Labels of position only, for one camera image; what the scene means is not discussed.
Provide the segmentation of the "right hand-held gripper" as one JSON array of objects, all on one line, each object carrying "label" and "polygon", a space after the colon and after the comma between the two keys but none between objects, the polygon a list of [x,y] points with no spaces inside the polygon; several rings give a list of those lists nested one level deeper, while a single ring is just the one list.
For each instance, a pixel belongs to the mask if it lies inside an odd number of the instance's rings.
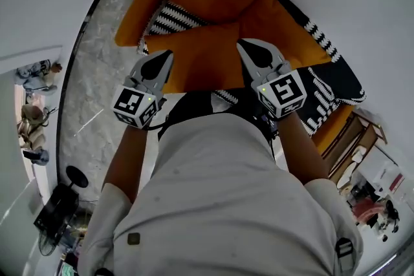
[{"label": "right hand-held gripper", "polygon": [[[263,81],[268,70],[276,69],[285,59],[279,49],[260,39],[242,39],[237,51],[252,81]],[[302,108],[307,93],[297,70],[282,74],[256,88],[259,101],[275,118],[284,118]]]}]

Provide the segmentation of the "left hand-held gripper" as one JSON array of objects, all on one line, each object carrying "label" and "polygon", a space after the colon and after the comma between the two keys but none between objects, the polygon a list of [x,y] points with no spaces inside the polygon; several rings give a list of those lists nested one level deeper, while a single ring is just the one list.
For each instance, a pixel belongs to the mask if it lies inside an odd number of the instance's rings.
[{"label": "left hand-held gripper", "polygon": [[173,66],[173,52],[161,50],[138,60],[124,84],[116,88],[111,110],[121,122],[146,129],[160,110],[162,89]]}]

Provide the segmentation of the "person's left forearm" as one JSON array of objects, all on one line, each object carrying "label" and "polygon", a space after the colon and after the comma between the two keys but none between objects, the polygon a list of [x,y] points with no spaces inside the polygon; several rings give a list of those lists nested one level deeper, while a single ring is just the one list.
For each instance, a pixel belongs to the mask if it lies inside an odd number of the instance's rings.
[{"label": "person's left forearm", "polygon": [[133,203],[138,194],[147,132],[128,126],[107,170],[103,186],[112,184]]}]

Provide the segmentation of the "person's right forearm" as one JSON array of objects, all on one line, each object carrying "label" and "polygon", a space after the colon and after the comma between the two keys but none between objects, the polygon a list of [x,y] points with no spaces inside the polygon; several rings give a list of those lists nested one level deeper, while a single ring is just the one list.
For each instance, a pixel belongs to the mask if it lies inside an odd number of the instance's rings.
[{"label": "person's right forearm", "polygon": [[279,138],[289,172],[302,184],[328,179],[329,169],[296,112],[278,122]]}]

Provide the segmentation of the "black waist device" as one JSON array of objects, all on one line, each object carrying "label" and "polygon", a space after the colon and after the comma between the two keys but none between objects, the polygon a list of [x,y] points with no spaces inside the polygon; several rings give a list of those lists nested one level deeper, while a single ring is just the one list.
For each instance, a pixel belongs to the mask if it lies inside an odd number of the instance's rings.
[{"label": "black waist device", "polygon": [[267,140],[273,140],[278,135],[277,123],[268,114],[259,115],[258,127]]}]

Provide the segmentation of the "wooden side shelf rack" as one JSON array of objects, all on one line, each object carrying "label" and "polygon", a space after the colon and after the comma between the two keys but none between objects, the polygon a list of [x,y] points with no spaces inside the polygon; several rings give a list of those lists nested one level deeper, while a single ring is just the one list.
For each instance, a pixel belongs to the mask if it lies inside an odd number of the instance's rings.
[{"label": "wooden side shelf rack", "polygon": [[329,166],[329,179],[338,184],[346,173],[353,173],[359,166],[351,155],[358,145],[367,149],[364,159],[378,140],[388,143],[383,127],[367,117],[352,112],[333,142],[322,153]]}]

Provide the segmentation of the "grey white fabric bundle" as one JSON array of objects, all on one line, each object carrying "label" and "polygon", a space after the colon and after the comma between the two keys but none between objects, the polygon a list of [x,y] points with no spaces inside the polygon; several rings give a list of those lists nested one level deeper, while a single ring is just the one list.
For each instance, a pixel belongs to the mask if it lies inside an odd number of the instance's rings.
[{"label": "grey white fabric bundle", "polygon": [[22,86],[26,93],[49,96],[58,88],[54,80],[62,68],[60,63],[52,63],[49,59],[25,65],[16,69],[14,83]]}]

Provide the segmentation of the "brown handbag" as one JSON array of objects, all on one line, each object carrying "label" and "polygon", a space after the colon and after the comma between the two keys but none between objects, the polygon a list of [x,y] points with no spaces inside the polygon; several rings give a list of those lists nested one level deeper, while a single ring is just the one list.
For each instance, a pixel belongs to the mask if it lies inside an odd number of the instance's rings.
[{"label": "brown handbag", "polygon": [[58,111],[58,108],[48,109],[44,107],[40,109],[37,105],[25,104],[21,107],[21,121],[28,124],[32,129],[38,127],[47,127],[49,118]]}]

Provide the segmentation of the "black standing fan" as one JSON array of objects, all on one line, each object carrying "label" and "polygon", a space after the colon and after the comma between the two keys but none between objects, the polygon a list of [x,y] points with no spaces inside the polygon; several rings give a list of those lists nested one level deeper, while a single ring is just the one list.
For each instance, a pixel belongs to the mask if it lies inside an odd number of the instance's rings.
[{"label": "black standing fan", "polygon": [[[72,188],[73,186],[78,186],[80,188],[86,188],[89,185],[89,181],[88,181],[87,177],[77,167],[74,167],[72,165],[68,165],[65,171],[66,171],[67,177],[70,180],[70,184],[68,185],[69,187]],[[51,255],[53,253],[53,251],[56,249],[56,247],[58,246],[58,244],[60,243],[60,240],[58,242],[55,242],[53,239],[49,239],[44,232],[39,230],[39,238],[38,238],[39,252],[45,257]]]}]

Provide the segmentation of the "white slipper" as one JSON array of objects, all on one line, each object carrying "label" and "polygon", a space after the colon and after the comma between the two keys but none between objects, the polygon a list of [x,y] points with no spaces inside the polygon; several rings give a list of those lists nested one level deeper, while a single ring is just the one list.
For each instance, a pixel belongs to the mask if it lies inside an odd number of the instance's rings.
[{"label": "white slipper", "polygon": [[366,152],[367,152],[367,149],[364,146],[358,145],[352,152],[352,155],[351,155],[352,162],[356,164],[360,164],[362,160],[364,159]]}]

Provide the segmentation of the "beige bag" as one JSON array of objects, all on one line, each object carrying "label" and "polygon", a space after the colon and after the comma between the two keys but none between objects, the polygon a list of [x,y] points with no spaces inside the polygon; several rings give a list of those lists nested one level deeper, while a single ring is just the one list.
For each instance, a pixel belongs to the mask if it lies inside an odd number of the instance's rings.
[{"label": "beige bag", "polygon": [[42,127],[38,127],[32,133],[27,134],[21,132],[18,134],[20,141],[20,148],[36,150],[42,148],[46,142],[46,136]]}]

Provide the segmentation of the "person's white shirt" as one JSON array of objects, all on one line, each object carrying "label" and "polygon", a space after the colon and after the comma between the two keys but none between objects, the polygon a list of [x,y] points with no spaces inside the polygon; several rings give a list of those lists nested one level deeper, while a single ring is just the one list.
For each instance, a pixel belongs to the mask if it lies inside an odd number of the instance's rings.
[{"label": "person's white shirt", "polygon": [[364,246],[329,179],[280,169],[261,131],[228,113],[172,125],[133,203],[102,187],[79,276],[353,276]]}]

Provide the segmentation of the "blue grey bag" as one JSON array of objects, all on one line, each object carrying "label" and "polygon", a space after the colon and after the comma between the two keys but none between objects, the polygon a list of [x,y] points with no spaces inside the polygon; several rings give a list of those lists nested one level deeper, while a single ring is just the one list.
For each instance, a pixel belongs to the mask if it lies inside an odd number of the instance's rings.
[{"label": "blue grey bag", "polygon": [[46,165],[49,162],[49,152],[42,148],[36,150],[25,149],[23,150],[23,156],[29,159],[32,164]]}]

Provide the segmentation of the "white cardboard box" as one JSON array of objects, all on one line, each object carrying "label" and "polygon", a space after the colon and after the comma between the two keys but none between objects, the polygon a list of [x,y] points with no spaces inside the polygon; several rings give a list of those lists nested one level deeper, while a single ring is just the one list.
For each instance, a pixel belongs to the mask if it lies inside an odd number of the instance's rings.
[{"label": "white cardboard box", "polygon": [[395,195],[404,180],[400,167],[393,162],[386,162],[374,177],[373,183],[377,191]]}]

